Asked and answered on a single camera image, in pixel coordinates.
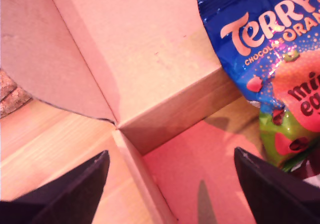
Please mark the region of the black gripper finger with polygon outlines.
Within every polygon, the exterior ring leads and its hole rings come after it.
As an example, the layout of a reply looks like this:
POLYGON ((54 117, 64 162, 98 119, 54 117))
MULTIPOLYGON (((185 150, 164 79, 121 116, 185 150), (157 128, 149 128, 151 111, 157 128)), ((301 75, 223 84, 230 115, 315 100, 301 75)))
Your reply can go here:
POLYGON ((59 178, 1 201, 1 223, 92 223, 110 166, 104 150, 59 178))
POLYGON ((256 223, 319 223, 319 188, 234 149, 239 183, 256 223))

